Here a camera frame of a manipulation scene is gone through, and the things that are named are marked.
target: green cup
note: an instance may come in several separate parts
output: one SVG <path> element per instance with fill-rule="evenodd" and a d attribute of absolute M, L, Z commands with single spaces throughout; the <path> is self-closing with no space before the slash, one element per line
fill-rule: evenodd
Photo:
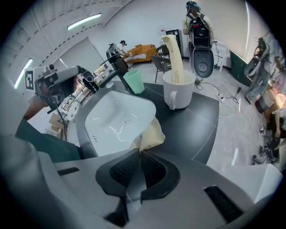
<path fill-rule="evenodd" d="M 135 94 L 140 94 L 145 90 L 139 69 L 133 69 L 127 72 L 123 78 Z"/>

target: orange sofa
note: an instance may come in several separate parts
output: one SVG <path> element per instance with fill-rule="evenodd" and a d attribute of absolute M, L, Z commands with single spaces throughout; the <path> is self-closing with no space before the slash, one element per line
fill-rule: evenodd
<path fill-rule="evenodd" d="M 127 61 L 128 64 L 150 61 L 150 55 L 157 55 L 156 47 L 154 45 L 136 45 L 135 48 L 127 51 L 127 53 L 132 53 L 132 55 L 146 54 L 146 59 L 132 59 Z"/>

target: blue headband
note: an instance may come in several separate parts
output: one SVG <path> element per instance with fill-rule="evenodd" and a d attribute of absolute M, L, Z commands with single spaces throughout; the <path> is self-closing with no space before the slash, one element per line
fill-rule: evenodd
<path fill-rule="evenodd" d="M 190 6 L 195 6 L 195 7 L 197 7 L 199 10 L 201 10 L 201 7 L 199 7 L 198 4 L 190 3 L 190 4 L 188 4 L 188 5 L 186 6 L 186 8 L 188 8 L 188 7 L 190 7 Z"/>

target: black chair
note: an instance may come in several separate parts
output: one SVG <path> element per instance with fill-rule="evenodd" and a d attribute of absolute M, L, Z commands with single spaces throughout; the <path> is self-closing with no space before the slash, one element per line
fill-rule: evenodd
<path fill-rule="evenodd" d="M 151 56 L 151 59 L 152 59 L 154 65 L 157 68 L 156 79 L 155 79 L 155 83 L 156 83 L 158 72 L 165 73 L 166 71 L 168 71 L 172 68 L 170 66 L 171 60 L 168 58 L 163 58 L 163 57 L 156 56 L 156 55 L 150 55 L 150 56 Z"/>
<path fill-rule="evenodd" d="M 169 49 L 166 45 L 161 45 L 159 48 L 156 49 L 158 56 L 166 57 L 169 56 Z"/>

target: white mug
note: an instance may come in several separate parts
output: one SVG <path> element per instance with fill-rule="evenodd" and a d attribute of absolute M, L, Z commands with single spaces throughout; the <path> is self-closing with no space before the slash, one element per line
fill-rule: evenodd
<path fill-rule="evenodd" d="M 171 110 L 187 107 L 192 99 L 196 76 L 183 70 L 184 83 L 172 83 L 172 71 L 167 71 L 163 75 L 164 100 Z"/>

